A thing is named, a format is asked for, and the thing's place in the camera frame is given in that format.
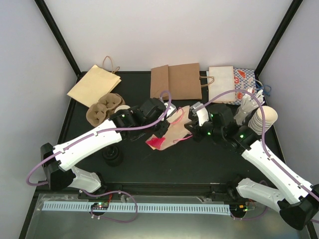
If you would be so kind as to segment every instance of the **brown paper bag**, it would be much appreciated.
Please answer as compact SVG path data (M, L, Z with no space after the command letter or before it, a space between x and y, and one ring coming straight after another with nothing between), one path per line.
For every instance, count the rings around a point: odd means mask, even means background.
M158 98L160 93L167 89L173 100L201 100L199 63L153 68L151 97Z
M67 95L90 107L120 82L119 76L94 65Z
M157 139L155 135L152 135L146 141L146 143L152 149L164 150L180 142L181 139L183 139L186 135L190 134L190 132L184 127L184 124L191 122L191 120L188 118L188 114L189 106L185 106L182 108L182 111L178 109L177 112L175 112L171 117L167 119L167 121L170 123L170 126L168 127L168 130L165 133L165 135L162 137L159 147L154 148L152 145L149 144L149 141L151 139Z
M152 68L151 98L159 98L165 90L168 90L168 65Z

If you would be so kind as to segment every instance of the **white paper cup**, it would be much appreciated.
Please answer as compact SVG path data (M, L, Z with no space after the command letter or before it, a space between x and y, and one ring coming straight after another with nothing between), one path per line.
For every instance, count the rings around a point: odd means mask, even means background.
M257 117L252 117L251 121L253 121L257 126L260 126L260 127L263 126L262 121L260 121L259 119L257 119ZM273 123L267 123L267 122L265 123L265 127L270 127L270 126L272 126L272 125L273 125Z
M278 118L277 112L268 106L264 106L263 110L265 111L265 118L268 119L268 121L265 121L265 132L270 129L270 127L274 124L274 122ZM253 117L248 122L248 127L251 128L256 134L261 135L263 130L263 121L261 119L261 111L258 109Z
M264 113L265 113L265 122L266 123L274 123L276 122L276 120L278 119L278 114L277 112L269 107L269 106L262 106L263 107L263 110L264 110ZM260 108L258 108L258 110L256 111L256 117L260 120L260 122L262 122L262 115L261 115L261 110Z
M116 112L119 111L119 110L127 110L127 109L129 109L129 108L130 108L130 107L127 106L127 105L122 105L122 106L117 107L117 108L115 109L114 113L116 113Z

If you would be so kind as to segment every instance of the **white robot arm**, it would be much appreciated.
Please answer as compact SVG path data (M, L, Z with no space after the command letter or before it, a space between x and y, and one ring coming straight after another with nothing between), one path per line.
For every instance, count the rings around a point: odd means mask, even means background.
M319 195L319 185L300 177L268 147L265 153L258 136L247 126L238 126L225 104L214 104L206 109L197 103L191 109L195 119L185 127L192 132L194 140L209 136L216 144L233 149L277 187L274 189L245 178L235 182L239 196L274 209L290 226L302 230L319 210L319 202L311 195Z
M169 126L166 120L161 120L152 127L144 127L144 125L158 120L166 110L164 119L176 111L176 107L172 104L169 109L167 107L167 103L152 98L140 107L119 110L98 127L69 142L54 147L49 143L43 145L41 147L42 160L57 153L54 158L43 165L50 189L56 191L73 187L89 193L98 190L101 187L102 178L96 173L84 171L75 165L90 154L123 139L135 140L146 132L162 137ZM123 128L130 127L138 130L123 130Z

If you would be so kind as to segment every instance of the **white wall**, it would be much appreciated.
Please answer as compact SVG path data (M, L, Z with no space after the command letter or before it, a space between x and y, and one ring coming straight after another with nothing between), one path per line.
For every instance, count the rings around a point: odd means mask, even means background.
M319 183L318 12L319 1L302 3L260 77L272 86L267 100L278 111L287 164L313 184Z
M292 0L46 0L81 70L255 69Z
M16 239L35 189L25 177L57 142L76 77L33 0L3 2L0 32L0 237Z

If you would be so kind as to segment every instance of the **black tabletop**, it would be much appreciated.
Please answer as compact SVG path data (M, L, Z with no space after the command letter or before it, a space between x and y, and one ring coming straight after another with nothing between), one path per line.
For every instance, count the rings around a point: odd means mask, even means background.
M118 72L122 82L112 91L120 94L127 105L142 104L150 97L150 72ZM202 102L208 101L208 89L202 88ZM186 106L196 100L172 101L174 105ZM69 141L91 130L86 120L87 107L76 103L69 110L69 123L64 129L63 141ZM214 184L226 183L236 175L259 182L267 178L251 163L235 152L215 146L209 138L200 143L188 139L165 149L152 150L145 135L136 141L123 140L117 144L123 152L124 161L117 167L108 166L102 152L80 161L76 166L90 172L100 172L109 183L161 183L161 184ZM266 133L266 144L280 157L280 149L274 130Z

